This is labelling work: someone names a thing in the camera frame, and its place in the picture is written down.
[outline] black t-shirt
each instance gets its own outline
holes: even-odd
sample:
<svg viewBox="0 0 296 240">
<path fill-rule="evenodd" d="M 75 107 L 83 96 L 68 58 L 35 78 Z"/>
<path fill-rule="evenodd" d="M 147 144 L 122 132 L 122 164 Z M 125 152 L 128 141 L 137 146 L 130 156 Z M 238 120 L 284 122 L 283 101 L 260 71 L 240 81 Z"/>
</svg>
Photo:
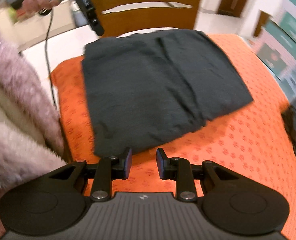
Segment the black t-shirt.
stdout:
<svg viewBox="0 0 296 240">
<path fill-rule="evenodd" d="M 82 67 L 100 157 L 162 145 L 253 100 L 226 54 L 194 30 L 99 39 Z"/>
</svg>

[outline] textured rubber surface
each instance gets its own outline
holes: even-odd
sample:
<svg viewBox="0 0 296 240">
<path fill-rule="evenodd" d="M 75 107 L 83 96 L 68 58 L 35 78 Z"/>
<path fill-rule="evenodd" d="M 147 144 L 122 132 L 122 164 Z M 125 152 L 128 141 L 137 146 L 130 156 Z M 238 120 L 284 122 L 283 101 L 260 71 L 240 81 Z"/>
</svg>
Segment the textured rubber surface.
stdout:
<svg viewBox="0 0 296 240">
<path fill-rule="evenodd" d="M 116 193 L 109 202 L 93 204 L 71 228 L 51 236 L 6 234 L 2 240 L 238 240 L 248 237 L 221 231 L 210 224 L 197 206 L 174 199 L 172 193 Z M 279 233 L 250 237 L 285 239 Z"/>
</svg>

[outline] pink fuzzy jacket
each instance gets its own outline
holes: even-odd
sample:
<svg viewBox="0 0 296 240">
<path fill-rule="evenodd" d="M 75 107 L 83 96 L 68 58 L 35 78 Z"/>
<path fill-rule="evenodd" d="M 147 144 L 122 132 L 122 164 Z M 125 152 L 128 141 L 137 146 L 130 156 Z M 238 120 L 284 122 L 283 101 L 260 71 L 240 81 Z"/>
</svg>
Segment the pink fuzzy jacket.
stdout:
<svg viewBox="0 0 296 240">
<path fill-rule="evenodd" d="M 43 133 L 52 149 L 63 152 L 59 114 L 43 91 L 39 78 L 15 48 L 0 37 L 0 87 Z M 30 136 L 0 122 L 0 197 L 11 188 L 65 165 Z M 0 236 L 4 228 L 0 221 Z"/>
<path fill-rule="evenodd" d="M 59 114 L 47 97 L 34 68 L 0 37 L 0 86 L 33 120 L 52 149 L 63 153 Z"/>
</svg>

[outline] white table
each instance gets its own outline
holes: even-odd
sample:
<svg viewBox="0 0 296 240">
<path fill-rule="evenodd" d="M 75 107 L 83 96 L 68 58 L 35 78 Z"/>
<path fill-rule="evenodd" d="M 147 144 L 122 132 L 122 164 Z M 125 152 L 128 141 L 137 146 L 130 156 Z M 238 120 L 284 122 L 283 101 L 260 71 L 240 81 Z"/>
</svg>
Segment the white table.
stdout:
<svg viewBox="0 0 296 240">
<path fill-rule="evenodd" d="M 120 37 L 129 36 L 134 33 L 149 33 L 158 30 L 169 30 L 172 28 L 154 28 L 139 30 L 131 33 L 126 33 Z M 84 54 L 84 47 L 99 37 L 91 30 L 89 26 L 80 27 L 68 32 L 62 33 L 48 40 L 48 58 L 51 71 L 54 70 L 61 62 L 73 57 L 78 57 Z M 52 100 L 50 80 L 48 79 L 48 69 L 44 53 L 45 41 L 40 42 L 29 49 L 23 51 L 24 57 L 36 69 L 41 84 L 46 90 L 49 98 Z M 58 93 L 55 88 L 55 99 L 58 103 Z"/>
</svg>

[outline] metal screw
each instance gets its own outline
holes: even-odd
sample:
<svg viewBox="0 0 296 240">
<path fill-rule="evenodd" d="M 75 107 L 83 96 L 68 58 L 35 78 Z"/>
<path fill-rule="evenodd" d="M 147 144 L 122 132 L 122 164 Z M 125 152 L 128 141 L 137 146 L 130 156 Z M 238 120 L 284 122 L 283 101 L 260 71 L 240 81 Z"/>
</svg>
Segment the metal screw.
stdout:
<svg viewBox="0 0 296 240">
<path fill-rule="evenodd" d="M 191 191 L 184 191 L 179 195 L 184 200 L 192 200 L 196 197 L 196 194 Z"/>
<path fill-rule="evenodd" d="M 104 199 L 108 197 L 108 193 L 103 190 L 97 190 L 93 192 L 92 197 L 96 199 Z"/>
</svg>

